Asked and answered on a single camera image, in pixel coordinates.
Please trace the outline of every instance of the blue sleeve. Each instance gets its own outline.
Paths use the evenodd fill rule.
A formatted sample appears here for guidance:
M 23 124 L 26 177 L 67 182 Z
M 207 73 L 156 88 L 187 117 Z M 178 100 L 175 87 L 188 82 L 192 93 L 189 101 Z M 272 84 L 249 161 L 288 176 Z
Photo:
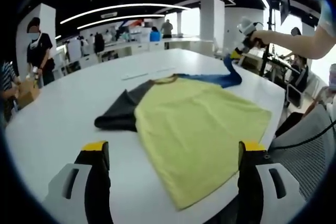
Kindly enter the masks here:
M 332 9 L 325 0 L 321 3 L 319 26 L 326 30 L 331 37 L 336 37 L 336 17 L 333 17 Z

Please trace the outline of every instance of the t-shirt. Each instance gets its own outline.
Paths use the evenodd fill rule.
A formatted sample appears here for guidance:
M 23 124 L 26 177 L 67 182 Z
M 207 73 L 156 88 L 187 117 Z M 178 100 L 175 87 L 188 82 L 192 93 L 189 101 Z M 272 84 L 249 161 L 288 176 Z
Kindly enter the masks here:
M 5 62 L 1 66 L 2 71 L 2 85 L 4 91 L 9 90 L 12 88 L 12 81 L 14 81 L 14 78 L 16 77 L 14 69 L 11 64 L 8 62 Z
M 46 55 L 46 51 L 52 48 L 48 34 L 41 34 L 38 45 L 35 48 L 30 48 L 30 44 L 27 49 L 27 62 L 33 65 L 33 67 L 40 68 L 41 63 Z
M 163 35 L 171 35 L 172 30 L 173 30 L 173 25 L 168 22 L 165 22 L 163 23 L 161 30 L 163 30 Z
M 160 41 L 161 34 L 158 31 L 152 31 L 149 36 L 149 41 Z
M 331 37 L 336 37 L 336 20 L 332 16 L 330 5 L 325 0 L 321 3 L 319 26 L 326 30 Z
M 238 171 L 239 141 L 259 142 L 270 118 L 269 111 L 221 85 L 174 75 L 124 91 L 95 125 L 137 131 L 176 207 L 183 209 Z

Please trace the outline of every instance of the person wearing mask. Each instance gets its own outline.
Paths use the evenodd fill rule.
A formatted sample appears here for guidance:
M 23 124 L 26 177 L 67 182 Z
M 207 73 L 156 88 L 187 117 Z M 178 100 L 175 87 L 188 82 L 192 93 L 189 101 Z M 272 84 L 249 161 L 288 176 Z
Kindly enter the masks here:
M 53 74 L 54 63 L 49 60 L 52 43 L 49 35 L 42 33 L 39 29 L 40 19 L 34 17 L 27 26 L 27 33 L 30 37 L 30 43 L 27 48 L 28 76 L 32 67 L 37 67 L 39 76 L 38 86 L 41 88 L 55 80 Z
M 14 69 L 11 64 L 4 59 L 1 60 L 1 76 L 2 76 L 2 91 L 1 99 L 4 102 L 4 119 L 5 123 L 8 123 L 12 117 L 12 109 L 14 107 L 15 95 L 18 88 L 12 87 L 12 82 L 16 85 L 21 84 L 19 78 L 15 75 Z
M 158 29 L 155 26 L 153 26 L 152 31 L 150 33 L 149 40 L 150 41 L 160 41 L 160 39 L 161 39 L 160 32 L 158 31 Z
M 170 23 L 169 19 L 166 20 L 165 23 L 163 23 L 161 27 L 161 31 L 163 34 L 163 39 L 166 38 L 172 38 L 172 30 L 173 30 L 173 25 Z
M 314 36 L 295 36 L 272 30 L 259 30 L 252 34 L 251 41 L 261 39 L 264 44 L 276 44 L 285 47 L 294 54 L 308 59 L 323 58 L 336 44 L 336 19 L 327 1 L 321 1 L 321 16 Z

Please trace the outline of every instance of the white desk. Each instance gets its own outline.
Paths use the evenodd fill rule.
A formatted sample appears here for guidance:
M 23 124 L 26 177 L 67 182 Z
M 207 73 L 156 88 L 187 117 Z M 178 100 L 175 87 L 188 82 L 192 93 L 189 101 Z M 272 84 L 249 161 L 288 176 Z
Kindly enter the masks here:
M 235 68 L 243 81 L 227 90 L 272 112 L 262 139 L 268 148 L 279 123 L 285 91 L 256 74 Z M 149 74 L 121 80 L 126 74 L 142 73 Z M 41 89 L 38 99 L 22 109 L 6 128 L 13 162 L 32 195 L 43 201 L 48 183 L 67 163 L 75 161 L 85 144 L 106 140 L 110 155 L 110 209 L 115 224 L 201 224 L 223 209 L 238 194 L 238 175 L 198 203 L 177 211 L 137 134 L 101 131 L 93 124 L 124 89 L 173 73 L 226 74 L 228 70 L 217 59 L 172 49 L 98 64 Z
M 104 51 L 100 52 L 100 54 L 110 52 L 110 51 L 118 51 L 118 54 L 121 57 L 134 55 L 138 53 L 136 50 L 137 47 L 142 47 L 143 50 L 140 52 L 149 51 L 151 45 L 157 43 L 169 43 L 170 48 L 181 48 L 187 49 L 194 52 L 199 52 L 208 56 L 212 56 L 213 54 L 213 42 L 211 40 L 201 40 L 199 38 L 170 38 L 170 39 L 162 39 L 160 41 L 153 42 L 118 42 L 115 45 L 105 47 Z

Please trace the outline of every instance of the person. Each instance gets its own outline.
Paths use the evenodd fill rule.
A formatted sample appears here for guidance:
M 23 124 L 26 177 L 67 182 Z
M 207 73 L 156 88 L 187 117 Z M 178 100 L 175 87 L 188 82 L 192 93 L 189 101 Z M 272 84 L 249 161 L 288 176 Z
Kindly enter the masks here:
M 90 37 L 88 39 L 88 43 L 89 43 L 90 54 L 94 54 L 95 37 L 93 36 L 93 34 L 90 34 Z
M 314 36 L 295 36 L 272 30 L 259 30 L 252 34 L 251 41 L 261 39 L 264 44 L 276 44 L 308 59 L 323 58 L 336 44 L 336 20 L 327 1 L 321 1 L 321 16 Z
M 169 19 L 166 20 L 165 23 L 163 23 L 161 27 L 161 31 L 163 34 L 163 39 L 166 38 L 172 38 L 172 30 L 173 30 L 173 25 L 170 23 Z
M 94 43 L 95 43 L 94 45 L 95 54 L 98 54 L 99 52 L 102 52 L 105 49 L 103 36 L 98 32 L 94 36 Z
M 1 74 L 2 74 L 2 91 L 1 98 L 4 102 L 4 119 L 5 124 L 9 122 L 12 117 L 12 109 L 14 107 L 15 95 L 18 92 L 17 86 L 12 87 L 12 82 L 16 85 L 20 85 L 19 78 L 15 75 L 12 65 L 1 59 Z
M 158 29 L 155 26 L 153 26 L 152 31 L 150 33 L 149 41 L 160 41 L 160 39 L 161 39 L 160 32 L 158 31 Z
M 52 43 L 49 35 L 42 33 L 39 29 L 40 19 L 34 17 L 27 26 L 27 33 L 30 37 L 30 43 L 27 48 L 27 63 L 28 63 L 28 76 L 30 77 L 30 71 L 32 67 L 37 67 L 37 73 L 39 76 L 38 86 L 46 86 L 55 80 L 53 74 L 53 68 L 55 66 L 50 57 L 50 49 Z
M 90 55 L 89 52 L 89 43 L 83 36 L 79 36 L 78 39 L 80 40 L 80 50 L 82 53 L 82 57 Z
M 297 36 L 301 35 L 301 32 L 298 27 L 294 27 L 291 31 L 292 36 Z M 292 71 L 291 76 L 289 78 L 289 84 L 293 85 L 297 90 L 300 92 L 304 92 L 307 86 L 307 81 L 308 81 L 308 74 L 309 74 L 309 67 L 307 65 L 307 59 L 295 54 L 294 52 L 291 52 L 287 54 L 286 56 L 280 56 L 282 59 L 286 59 L 288 57 L 294 56 L 294 62 L 291 65 L 291 67 L 298 72 Z M 274 83 L 283 89 L 287 90 L 287 83 L 284 82 L 279 77 L 275 77 Z
M 106 43 L 109 43 L 111 41 L 112 41 L 112 35 L 108 30 L 106 30 L 105 35 L 104 35 L 104 42 L 106 44 Z

